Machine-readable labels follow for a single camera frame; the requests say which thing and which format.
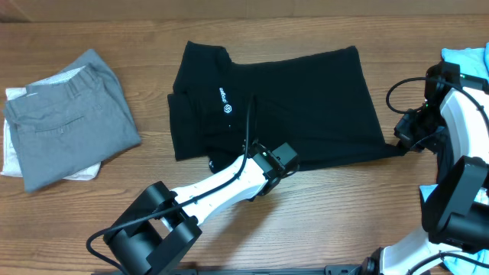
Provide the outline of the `black polo shirt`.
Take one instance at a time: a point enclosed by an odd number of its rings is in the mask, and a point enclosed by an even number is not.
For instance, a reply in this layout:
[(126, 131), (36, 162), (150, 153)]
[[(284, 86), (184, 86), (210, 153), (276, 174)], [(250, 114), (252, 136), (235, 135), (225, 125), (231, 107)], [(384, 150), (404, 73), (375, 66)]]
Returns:
[(212, 172), (252, 141), (289, 144), (303, 171), (404, 155), (384, 140), (356, 47), (237, 64), (190, 42), (168, 104), (175, 158), (208, 157)]

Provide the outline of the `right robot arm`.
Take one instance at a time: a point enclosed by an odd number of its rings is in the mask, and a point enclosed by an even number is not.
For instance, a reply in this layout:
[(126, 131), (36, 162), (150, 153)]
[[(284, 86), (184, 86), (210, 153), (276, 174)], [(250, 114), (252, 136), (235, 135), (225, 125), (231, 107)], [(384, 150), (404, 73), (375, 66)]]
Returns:
[(434, 190), (421, 196), (421, 225), (404, 239), (378, 248), (352, 274), (428, 274), (454, 258), (487, 268), (474, 254), (488, 248), (488, 81), (442, 61), (426, 71), (425, 102), (401, 112), (394, 134), (402, 149), (437, 156)]

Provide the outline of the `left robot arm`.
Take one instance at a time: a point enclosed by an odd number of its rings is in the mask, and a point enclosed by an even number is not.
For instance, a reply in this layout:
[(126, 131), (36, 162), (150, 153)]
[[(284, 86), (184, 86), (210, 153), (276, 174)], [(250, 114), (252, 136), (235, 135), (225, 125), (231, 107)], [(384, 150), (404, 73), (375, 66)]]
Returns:
[(299, 165), (287, 143), (268, 150), (253, 143), (224, 170), (189, 186), (146, 188), (104, 235), (125, 274), (168, 274), (202, 234), (205, 220), (237, 202), (268, 194)]

